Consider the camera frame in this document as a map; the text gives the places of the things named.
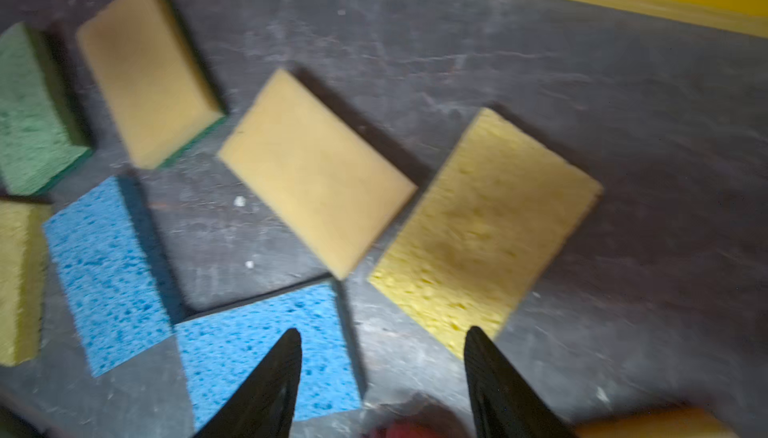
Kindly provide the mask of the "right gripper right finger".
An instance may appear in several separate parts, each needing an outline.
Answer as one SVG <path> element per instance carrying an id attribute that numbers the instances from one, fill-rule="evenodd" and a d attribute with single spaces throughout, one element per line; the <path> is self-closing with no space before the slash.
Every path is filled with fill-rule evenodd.
<path id="1" fill-rule="evenodd" d="M 478 326 L 466 334 L 464 366 L 479 437 L 574 438 Z"/>

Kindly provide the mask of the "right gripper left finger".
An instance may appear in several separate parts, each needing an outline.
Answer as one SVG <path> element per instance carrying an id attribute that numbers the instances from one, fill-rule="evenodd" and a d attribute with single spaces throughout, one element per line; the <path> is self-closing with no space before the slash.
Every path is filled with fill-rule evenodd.
<path id="1" fill-rule="evenodd" d="M 287 437 L 293 423 L 301 369 L 301 335 L 290 328 L 196 436 Z"/>

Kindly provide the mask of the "tan sponge green scrub back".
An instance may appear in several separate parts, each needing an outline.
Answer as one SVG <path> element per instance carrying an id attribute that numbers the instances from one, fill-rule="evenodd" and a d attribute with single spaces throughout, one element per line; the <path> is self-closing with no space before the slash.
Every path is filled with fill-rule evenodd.
<path id="1" fill-rule="evenodd" d="M 135 167 L 162 166 L 224 117 L 168 0 L 113 0 L 76 40 Z"/>

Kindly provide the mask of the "green cellulose sponge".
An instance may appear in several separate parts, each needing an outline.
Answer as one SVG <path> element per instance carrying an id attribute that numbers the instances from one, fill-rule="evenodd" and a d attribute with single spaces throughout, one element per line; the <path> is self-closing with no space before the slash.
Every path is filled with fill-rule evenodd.
<path id="1" fill-rule="evenodd" d="M 92 154 L 48 40 L 23 22 L 1 34 L 1 180 L 11 195 L 47 192 Z"/>

